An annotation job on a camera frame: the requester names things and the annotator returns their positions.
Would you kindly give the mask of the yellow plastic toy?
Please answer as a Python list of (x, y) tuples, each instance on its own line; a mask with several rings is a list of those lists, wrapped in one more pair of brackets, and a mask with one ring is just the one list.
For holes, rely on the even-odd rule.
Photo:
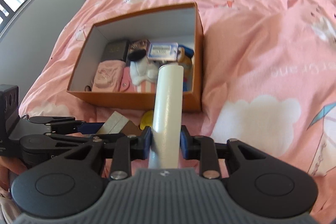
[(154, 117), (154, 111), (149, 110), (145, 112), (141, 118), (139, 128), (140, 130), (144, 130), (146, 127), (152, 127), (153, 125), (153, 117)]

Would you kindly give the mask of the white cylinder tube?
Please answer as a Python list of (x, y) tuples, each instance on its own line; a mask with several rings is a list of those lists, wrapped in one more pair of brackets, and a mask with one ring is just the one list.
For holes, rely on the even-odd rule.
[(178, 167), (182, 125), (183, 67), (160, 67), (155, 94), (149, 168)]

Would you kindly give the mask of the blue price tag keychain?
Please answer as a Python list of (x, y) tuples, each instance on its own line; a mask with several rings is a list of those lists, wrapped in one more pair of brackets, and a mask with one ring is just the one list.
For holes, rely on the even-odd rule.
[(177, 43), (150, 43), (147, 58), (154, 61), (176, 61), (178, 55)]

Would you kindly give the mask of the bear plush keychain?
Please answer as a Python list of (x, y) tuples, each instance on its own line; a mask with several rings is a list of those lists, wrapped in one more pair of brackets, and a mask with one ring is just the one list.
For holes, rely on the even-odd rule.
[(177, 62), (183, 67), (183, 91), (187, 92), (192, 86), (194, 50), (178, 45)]

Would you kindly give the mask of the silver brown small box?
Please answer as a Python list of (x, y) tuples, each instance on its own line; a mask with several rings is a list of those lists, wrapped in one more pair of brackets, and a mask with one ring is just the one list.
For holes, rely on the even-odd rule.
[(142, 131), (132, 121), (114, 111), (96, 133), (97, 135), (119, 134), (140, 136)]

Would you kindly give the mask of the brown round bead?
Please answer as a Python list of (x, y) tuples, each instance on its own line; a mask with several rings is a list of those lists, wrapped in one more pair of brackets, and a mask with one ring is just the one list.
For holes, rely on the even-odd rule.
[(84, 90), (85, 90), (86, 92), (91, 92), (91, 91), (92, 91), (91, 87), (88, 86), (88, 85), (84, 88)]

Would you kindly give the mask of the white plush dog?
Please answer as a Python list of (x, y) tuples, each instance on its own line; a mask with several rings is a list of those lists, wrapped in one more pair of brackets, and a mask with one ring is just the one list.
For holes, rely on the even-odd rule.
[(144, 81), (156, 83), (158, 79), (158, 66), (146, 56), (137, 62), (130, 63), (130, 76), (133, 85), (139, 86)]

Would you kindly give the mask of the orange cardboard box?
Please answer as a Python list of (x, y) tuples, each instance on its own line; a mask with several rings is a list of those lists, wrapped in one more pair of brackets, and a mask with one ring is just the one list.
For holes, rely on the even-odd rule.
[(69, 94), (99, 107), (151, 110), (158, 85), (177, 83), (183, 111), (201, 111), (203, 27), (195, 3), (116, 16), (82, 38)]

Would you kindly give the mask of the black gift box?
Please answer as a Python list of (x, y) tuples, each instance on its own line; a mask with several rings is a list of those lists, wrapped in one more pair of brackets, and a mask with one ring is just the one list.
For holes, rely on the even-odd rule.
[(108, 43), (105, 46), (101, 62), (108, 60), (126, 61), (129, 40), (119, 40)]

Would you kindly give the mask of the pink printed duvet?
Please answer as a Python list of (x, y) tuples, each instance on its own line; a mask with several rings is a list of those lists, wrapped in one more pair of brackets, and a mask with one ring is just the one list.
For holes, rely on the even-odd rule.
[(63, 28), (19, 116), (102, 123), (114, 111), (139, 127), (149, 110), (99, 107), (67, 87), (94, 24), (195, 3), (203, 27), (201, 111), (182, 109), (191, 136), (228, 144), (238, 170), (199, 176), (131, 162), (108, 179), (92, 135), (66, 135), (36, 166), (1, 156), (1, 223), (335, 223), (335, 0), (86, 0)]

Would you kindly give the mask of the pink drawstring pouch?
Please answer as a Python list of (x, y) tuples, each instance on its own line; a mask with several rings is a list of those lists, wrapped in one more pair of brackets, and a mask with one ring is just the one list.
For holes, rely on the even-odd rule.
[(118, 92), (121, 85), (123, 69), (126, 63), (121, 60), (101, 62), (93, 79), (93, 92)]

